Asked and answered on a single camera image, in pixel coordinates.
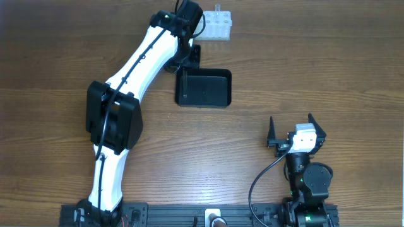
white plastic container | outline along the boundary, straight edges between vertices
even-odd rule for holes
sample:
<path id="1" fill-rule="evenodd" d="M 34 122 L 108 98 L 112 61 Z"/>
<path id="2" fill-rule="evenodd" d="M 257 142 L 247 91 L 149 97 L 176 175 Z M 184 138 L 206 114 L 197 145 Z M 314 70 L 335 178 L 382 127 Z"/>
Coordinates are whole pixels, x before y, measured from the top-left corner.
<path id="1" fill-rule="evenodd" d="M 230 28 L 233 25 L 230 11 L 221 11 L 220 5 L 215 6 L 214 11 L 204 11 L 205 30 L 196 40 L 230 40 Z M 194 34 L 199 33 L 203 28 L 203 18 L 198 23 Z"/>

wood grain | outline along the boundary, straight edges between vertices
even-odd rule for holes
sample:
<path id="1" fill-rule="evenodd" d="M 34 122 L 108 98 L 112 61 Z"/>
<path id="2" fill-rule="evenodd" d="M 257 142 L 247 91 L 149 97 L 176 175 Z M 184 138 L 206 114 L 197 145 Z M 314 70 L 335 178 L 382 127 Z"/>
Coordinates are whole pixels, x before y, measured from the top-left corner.
<path id="1" fill-rule="evenodd" d="M 212 10 L 214 0 L 200 1 Z M 328 202 L 343 226 L 399 226 L 402 213 L 404 2 L 223 0 L 229 42 L 200 42 L 201 67 L 232 71 L 226 109 L 182 108 L 161 72 L 142 101 L 125 201 L 246 204 L 279 137 L 312 112 L 327 132 L 315 159 L 335 172 Z M 89 195 L 93 151 L 86 89 L 142 41 L 166 0 L 0 1 L 0 224 L 58 224 L 61 204 Z M 280 202 L 278 165 L 254 202 Z"/>

wooden table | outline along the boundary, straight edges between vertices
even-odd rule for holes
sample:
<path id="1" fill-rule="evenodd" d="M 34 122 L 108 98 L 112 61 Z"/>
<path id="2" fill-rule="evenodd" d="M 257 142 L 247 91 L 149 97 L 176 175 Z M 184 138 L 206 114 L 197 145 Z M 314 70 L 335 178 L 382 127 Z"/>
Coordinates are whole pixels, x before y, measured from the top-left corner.
<path id="1" fill-rule="evenodd" d="M 225 109 L 174 102 L 161 72 L 142 101 L 125 201 L 247 204 L 278 137 L 312 112 L 327 132 L 315 156 L 335 176 L 327 202 L 341 224 L 399 226 L 404 111 L 403 1 L 200 1 L 232 12 L 229 42 L 198 42 L 201 67 L 232 71 Z M 61 204 L 89 195 L 94 153 L 86 90 L 128 60 L 164 0 L 0 1 L 0 224 L 57 225 Z M 280 202 L 283 164 L 253 202 Z"/>

wooden surface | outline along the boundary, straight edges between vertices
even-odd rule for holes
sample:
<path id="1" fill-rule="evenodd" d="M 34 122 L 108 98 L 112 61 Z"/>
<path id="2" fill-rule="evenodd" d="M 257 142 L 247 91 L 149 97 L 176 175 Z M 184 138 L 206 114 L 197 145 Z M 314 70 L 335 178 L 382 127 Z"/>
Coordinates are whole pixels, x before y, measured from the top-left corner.
<path id="1" fill-rule="evenodd" d="M 335 176 L 341 224 L 399 226 L 404 111 L 403 1 L 200 1 L 232 12 L 229 42 L 198 42 L 201 67 L 232 71 L 226 109 L 182 108 L 161 72 L 142 101 L 125 201 L 247 204 L 275 158 L 265 146 L 314 117 L 327 132 L 315 160 Z M 61 204 L 89 195 L 94 153 L 86 90 L 128 60 L 164 0 L 0 1 L 0 224 L 58 224 Z M 282 164 L 253 202 L 288 195 Z"/>

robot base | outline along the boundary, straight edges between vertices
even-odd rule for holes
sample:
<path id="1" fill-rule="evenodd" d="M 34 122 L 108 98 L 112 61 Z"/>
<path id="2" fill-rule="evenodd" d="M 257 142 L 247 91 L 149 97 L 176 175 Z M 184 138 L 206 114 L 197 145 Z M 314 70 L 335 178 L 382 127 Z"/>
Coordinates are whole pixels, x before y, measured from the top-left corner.
<path id="1" fill-rule="evenodd" d="M 254 204 L 253 208 L 263 222 L 271 227 L 283 227 L 278 222 L 278 210 L 281 204 Z M 124 227 L 205 227 L 205 210 L 219 209 L 221 217 L 231 227 L 262 227 L 247 205 L 148 205 L 143 202 L 124 202 L 122 219 Z M 326 205 L 335 226 L 339 225 L 338 210 L 334 205 Z M 80 223 L 74 221 L 75 205 L 62 205 L 59 225 L 99 226 L 88 219 Z"/>

